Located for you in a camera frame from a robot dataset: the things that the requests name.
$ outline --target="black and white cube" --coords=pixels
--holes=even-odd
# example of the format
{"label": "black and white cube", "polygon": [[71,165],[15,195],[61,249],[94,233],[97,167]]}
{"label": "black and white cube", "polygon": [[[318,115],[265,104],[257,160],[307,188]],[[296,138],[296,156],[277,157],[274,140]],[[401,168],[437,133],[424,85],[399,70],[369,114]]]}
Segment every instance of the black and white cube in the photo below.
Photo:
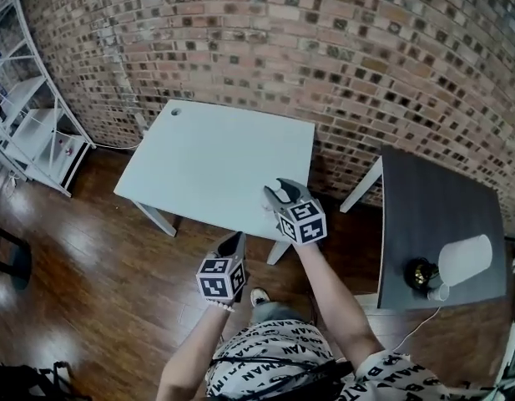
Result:
{"label": "black and white cube", "polygon": [[326,214],[317,200],[293,205],[278,217],[281,233],[298,245],[319,241],[327,236]]}
{"label": "black and white cube", "polygon": [[233,300],[246,281],[243,260],[206,257],[196,278],[205,299]]}

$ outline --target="wooden floor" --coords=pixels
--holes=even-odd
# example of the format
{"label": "wooden floor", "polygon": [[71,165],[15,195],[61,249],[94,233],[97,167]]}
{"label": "wooden floor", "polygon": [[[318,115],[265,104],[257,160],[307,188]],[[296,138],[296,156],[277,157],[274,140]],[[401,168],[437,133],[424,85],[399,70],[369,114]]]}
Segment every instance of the wooden floor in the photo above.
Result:
{"label": "wooden floor", "polygon": [[[223,229],[182,220],[166,236],[129,201],[113,194],[128,157],[93,152],[69,199],[38,183],[14,191],[0,171],[0,226],[33,249],[28,289],[15,292],[0,274],[0,361],[48,367],[67,361],[74,382],[95,400],[152,399],[166,360],[204,310],[194,274]],[[354,293],[375,292],[381,211],[357,206],[328,213],[324,252]],[[272,242],[249,237],[250,287],[309,313],[302,267],[289,251],[277,266]],[[250,315],[249,288],[225,336]],[[369,318],[387,348],[433,311],[379,311]],[[422,327],[403,350],[444,383],[489,384],[499,367],[512,316],[512,298],[450,307]]]}

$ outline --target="bracelet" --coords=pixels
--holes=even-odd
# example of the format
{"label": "bracelet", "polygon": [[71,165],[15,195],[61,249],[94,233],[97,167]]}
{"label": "bracelet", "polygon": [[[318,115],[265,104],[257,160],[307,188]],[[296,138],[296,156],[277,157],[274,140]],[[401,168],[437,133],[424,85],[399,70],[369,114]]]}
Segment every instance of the bracelet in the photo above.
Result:
{"label": "bracelet", "polygon": [[225,304],[225,303],[220,303],[220,302],[217,302],[216,300],[209,300],[208,298],[205,299],[205,301],[208,303],[208,304],[212,304],[213,306],[217,306],[217,307],[221,307],[222,309],[228,311],[228,312],[234,312],[234,308],[232,308],[231,306]]}

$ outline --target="white shelving unit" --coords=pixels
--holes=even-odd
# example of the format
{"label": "white shelving unit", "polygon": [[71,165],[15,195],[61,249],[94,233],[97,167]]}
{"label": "white shelving unit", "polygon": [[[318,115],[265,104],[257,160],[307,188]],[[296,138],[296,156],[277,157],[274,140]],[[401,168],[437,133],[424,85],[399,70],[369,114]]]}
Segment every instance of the white shelving unit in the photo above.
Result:
{"label": "white shelving unit", "polygon": [[[14,10],[23,39],[0,58],[0,69],[9,61],[32,58],[40,75],[15,84],[7,96],[0,93],[5,119],[0,118],[0,162],[23,180],[36,180],[71,196],[70,182],[89,148],[95,144],[77,121],[43,65],[23,15],[20,0],[6,0],[0,5],[0,22]],[[28,56],[14,56],[23,47]],[[32,109],[28,104],[43,86],[54,97],[50,109]],[[68,119],[77,134],[61,132],[59,122]]]}

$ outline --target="dark gray table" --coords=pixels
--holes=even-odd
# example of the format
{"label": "dark gray table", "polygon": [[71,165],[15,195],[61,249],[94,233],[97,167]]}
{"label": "dark gray table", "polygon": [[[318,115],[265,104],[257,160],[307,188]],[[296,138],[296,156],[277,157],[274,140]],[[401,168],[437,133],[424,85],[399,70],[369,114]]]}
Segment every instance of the dark gray table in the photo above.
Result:
{"label": "dark gray table", "polygon": [[[346,212],[383,177],[383,240],[378,307],[420,309],[480,302],[506,294],[507,268],[502,215],[494,190],[428,160],[381,149],[381,158],[341,206]],[[449,242],[485,234],[492,244],[491,266],[450,289],[445,302],[430,301],[405,282],[412,258],[437,264]]]}

